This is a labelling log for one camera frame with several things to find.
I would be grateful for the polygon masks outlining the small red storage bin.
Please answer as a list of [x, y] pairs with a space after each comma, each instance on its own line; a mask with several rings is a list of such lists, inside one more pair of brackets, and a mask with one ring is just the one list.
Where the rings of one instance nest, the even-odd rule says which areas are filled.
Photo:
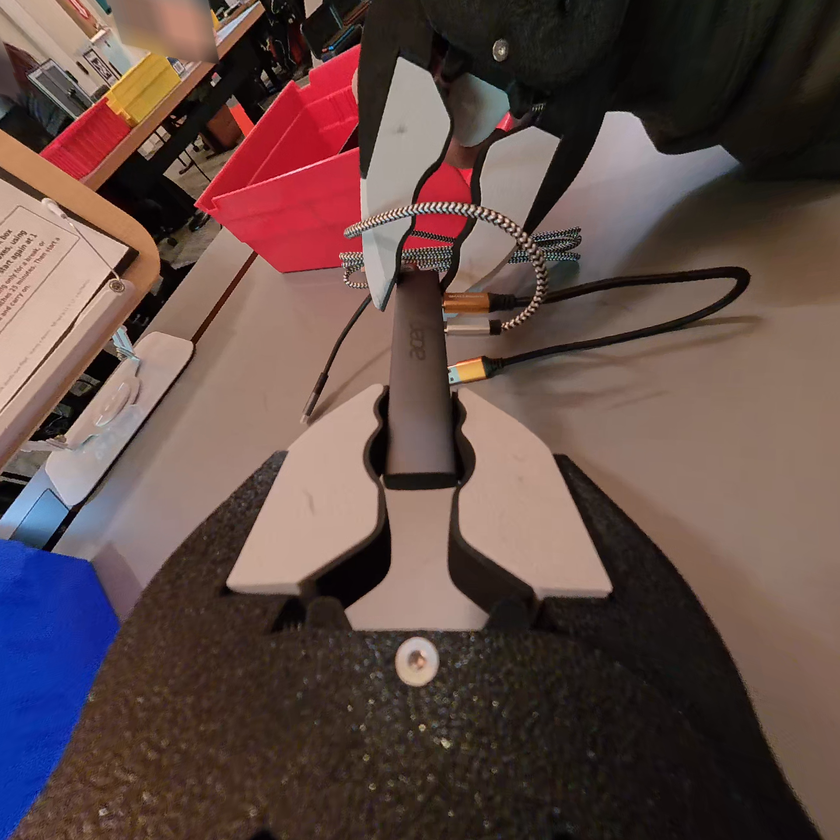
[[130, 132], [130, 125], [103, 98], [84, 111], [39, 155], [81, 181], [93, 173]]

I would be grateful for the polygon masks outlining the blue cloth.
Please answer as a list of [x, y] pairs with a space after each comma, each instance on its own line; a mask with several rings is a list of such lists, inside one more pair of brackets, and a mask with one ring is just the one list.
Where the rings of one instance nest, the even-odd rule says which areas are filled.
[[60, 761], [118, 631], [88, 561], [1, 541], [1, 838]]

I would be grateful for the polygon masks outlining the wooden sheet board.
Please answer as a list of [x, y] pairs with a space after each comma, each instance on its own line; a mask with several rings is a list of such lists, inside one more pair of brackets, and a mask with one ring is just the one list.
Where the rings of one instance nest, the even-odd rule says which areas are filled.
[[2, 419], [1, 466], [13, 459], [111, 336], [122, 327], [160, 272], [152, 237], [130, 215], [74, 180], [12, 136], [1, 134], [2, 174], [10, 175], [63, 207], [74, 220], [116, 238], [137, 252], [121, 274], [125, 289], [100, 291], [67, 336], [16, 395]]

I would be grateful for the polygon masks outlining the printed instruction sheet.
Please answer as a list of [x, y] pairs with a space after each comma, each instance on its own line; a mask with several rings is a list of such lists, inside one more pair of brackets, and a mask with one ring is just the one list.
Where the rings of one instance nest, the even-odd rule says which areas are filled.
[[2, 409], [100, 289], [136, 256], [131, 246], [74, 220], [61, 206], [2, 171]]

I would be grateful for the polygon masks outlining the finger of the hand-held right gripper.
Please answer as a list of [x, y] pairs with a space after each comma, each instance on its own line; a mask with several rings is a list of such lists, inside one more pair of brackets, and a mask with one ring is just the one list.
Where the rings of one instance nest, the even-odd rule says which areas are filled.
[[[472, 203], [496, 211], [521, 228], [527, 221], [561, 140], [538, 127], [506, 132], [486, 149]], [[503, 267], [517, 247], [493, 224], [476, 221], [458, 252], [451, 284], [480, 284]]]
[[[421, 187], [445, 156], [451, 121], [432, 74], [398, 57], [360, 188], [363, 221], [415, 204]], [[400, 217], [361, 234], [366, 282], [379, 310], [385, 309], [391, 295], [413, 220]]]

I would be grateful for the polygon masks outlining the dark grey usb hub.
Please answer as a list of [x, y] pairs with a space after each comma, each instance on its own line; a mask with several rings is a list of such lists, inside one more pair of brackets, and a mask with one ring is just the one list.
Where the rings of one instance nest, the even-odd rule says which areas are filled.
[[404, 269], [394, 303], [383, 482], [390, 490], [454, 487], [455, 426], [438, 274]]

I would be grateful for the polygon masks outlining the large red storage bin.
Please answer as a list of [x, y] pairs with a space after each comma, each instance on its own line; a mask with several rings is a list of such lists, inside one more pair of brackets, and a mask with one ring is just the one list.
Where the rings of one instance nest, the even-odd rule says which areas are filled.
[[196, 206], [282, 273], [340, 265], [361, 250], [343, 231], [361, 220], [358, 51], [290, 82]]

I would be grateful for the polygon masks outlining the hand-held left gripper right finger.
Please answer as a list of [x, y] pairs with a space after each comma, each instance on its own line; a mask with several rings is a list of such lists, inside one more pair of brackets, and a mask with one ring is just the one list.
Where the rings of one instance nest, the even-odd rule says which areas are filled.
[[550, 448], [479, 395], [457, 393], [473, 458], [458, 489], [453, 582], [472, 601], [520, 596], [605, 598], [613, 583]]

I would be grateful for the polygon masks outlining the metal stand base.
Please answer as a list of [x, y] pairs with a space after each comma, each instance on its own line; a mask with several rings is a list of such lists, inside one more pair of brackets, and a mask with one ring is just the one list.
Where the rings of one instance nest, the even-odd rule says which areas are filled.
[[191, 341], [151, 332], [132, 348], [45, 462], [66, 508], [86, 501], [191, 361]]

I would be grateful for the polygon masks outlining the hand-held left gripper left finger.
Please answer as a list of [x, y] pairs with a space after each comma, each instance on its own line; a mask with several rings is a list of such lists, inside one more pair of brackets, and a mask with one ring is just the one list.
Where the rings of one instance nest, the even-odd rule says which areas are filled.
[[374, 384], [311, 424], [290, 446], [226, 586], [245, 595], [316, 591], [325, 574], [384, 528], [371, 446], [386, 386]]

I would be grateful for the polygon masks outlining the person's right forearm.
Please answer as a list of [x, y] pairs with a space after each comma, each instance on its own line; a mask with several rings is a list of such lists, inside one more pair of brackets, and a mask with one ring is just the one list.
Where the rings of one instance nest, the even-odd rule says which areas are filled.
[[658, 151], [720, 145], [753, 175], [838, 178], [839, 4], [646, 2], [623, 107]]

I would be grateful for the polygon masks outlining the wooden work table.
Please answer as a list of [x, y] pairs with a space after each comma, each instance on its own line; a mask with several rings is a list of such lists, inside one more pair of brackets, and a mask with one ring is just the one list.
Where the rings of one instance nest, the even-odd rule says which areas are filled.
[[173, 113], [173, 110], [186, 99], [187, 95], [205, 77], [211, 76], [218, 70], [222, 74], [222, 78], [213, 88], [213, 96], [209, 97], [203, 105], [204, 110], [196, 111], [171, 136], [172, 143], [184, 139], [185, 144], [189, 144], [202, 126], [206, 124], [206, 121], [212, 118], [215, 112], [235, 95], [236, 90], [248, 77], [252, 69], [259, 66], [254, 40], [249, 36], [249, 33], [264, 15], [265, 9], [261, 2], [247, 2], [232, 22], [222, 27], [220, 39], [217, 42], [218, 62], [216, 64], [208, 62], [191, 63], [184, 77], [180, 79], [178, 86], [168, 92], [155, 105], [154, 110], [132, 128], [129, 135], [121, 140], [115, 149], [80, 182], [93, 191], [97, 191], [147, 139], [156, 133], [163, 120]]

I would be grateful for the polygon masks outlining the grey device box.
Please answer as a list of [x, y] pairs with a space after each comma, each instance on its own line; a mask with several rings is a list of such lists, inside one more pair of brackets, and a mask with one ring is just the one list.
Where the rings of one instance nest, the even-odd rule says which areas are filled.
[[38, 65], [27, 78], [71, 120], [78, 119], [94, 105], [77, 80], [53, 59]]

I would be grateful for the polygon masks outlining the yellow storage bin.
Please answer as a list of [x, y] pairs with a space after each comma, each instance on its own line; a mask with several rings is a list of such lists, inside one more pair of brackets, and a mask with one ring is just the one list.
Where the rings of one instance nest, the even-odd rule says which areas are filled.
[[133, 129], [180, 83], [168, 58], [149, 54], [108, 90], [105, 99], [110, 109]]

